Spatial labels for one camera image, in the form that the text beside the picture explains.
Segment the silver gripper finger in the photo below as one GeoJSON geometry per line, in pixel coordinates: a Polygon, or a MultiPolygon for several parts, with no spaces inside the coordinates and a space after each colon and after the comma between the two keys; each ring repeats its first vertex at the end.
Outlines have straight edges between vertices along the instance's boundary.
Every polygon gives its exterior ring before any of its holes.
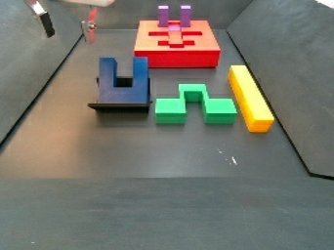
{"type": "Polygon", "coordinates": [[[88,16],[84,21],[81,21],[83,38],[87,44],[95,41],[95,30],[96,30],[96,17],[97,9],[95,7],[89,8],[88,16]]]}

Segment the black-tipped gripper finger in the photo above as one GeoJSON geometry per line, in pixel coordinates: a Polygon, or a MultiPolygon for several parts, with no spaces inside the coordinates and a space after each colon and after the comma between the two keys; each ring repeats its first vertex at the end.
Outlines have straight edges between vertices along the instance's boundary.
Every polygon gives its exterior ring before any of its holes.
{"type": "Polygon", "coordinates": [[[39,0],[25,0],[25,3],[33,12],[33,15],[37,17],[41,23],[45,36],[51,38],[55,35],[55,28],[49,17],[49,13],[43,8],[39,0]]]}

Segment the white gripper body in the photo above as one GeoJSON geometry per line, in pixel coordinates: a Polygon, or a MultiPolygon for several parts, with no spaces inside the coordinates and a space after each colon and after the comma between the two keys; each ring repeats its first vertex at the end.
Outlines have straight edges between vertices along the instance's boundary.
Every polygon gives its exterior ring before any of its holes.
{"type": "Polygon", "coordinates": [[[60,0],[68,3],[85,4],[97,7],[109,6],[116,0],[60,0]]]}

